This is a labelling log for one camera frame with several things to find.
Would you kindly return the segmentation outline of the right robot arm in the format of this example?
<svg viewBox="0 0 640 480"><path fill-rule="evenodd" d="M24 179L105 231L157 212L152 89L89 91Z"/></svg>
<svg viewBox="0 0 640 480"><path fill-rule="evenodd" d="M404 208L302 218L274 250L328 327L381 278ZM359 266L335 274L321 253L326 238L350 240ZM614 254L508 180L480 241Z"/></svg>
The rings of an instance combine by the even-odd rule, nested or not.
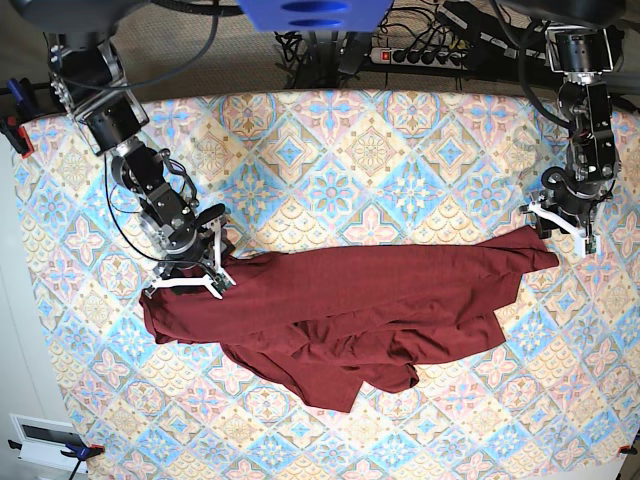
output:
<svg viewBox="0 0 640 480"><path fill-rule="evenodd" d="M160 251L163 279L199 267L214 280L224 277L222 239L225 208L200 209L197 188L168 149L153 149L138 135L148 124L106 32L50 34L51 86L95 155L111 166L107 181L132 192L139 218Z"/></svg>

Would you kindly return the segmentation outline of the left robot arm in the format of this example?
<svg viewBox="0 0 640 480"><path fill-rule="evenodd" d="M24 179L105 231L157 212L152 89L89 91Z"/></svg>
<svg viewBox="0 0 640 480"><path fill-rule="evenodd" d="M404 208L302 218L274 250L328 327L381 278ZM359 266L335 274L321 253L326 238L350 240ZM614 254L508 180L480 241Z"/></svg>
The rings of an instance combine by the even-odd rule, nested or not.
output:
<svg viewBox="0 0 640 480"><path fill-rule="evenodd" d="M547 22L546 58L564 76L555 115L522 89L536 110L568 132L566 164L541 176L537 200L523 207L534 216L542 239L560 230L593 243L592 223L611 198L619 172L619 154L611 127L611 100L602 76L614 69L608 29L625 13L623 1L515 1L513 8Z"/></svg>

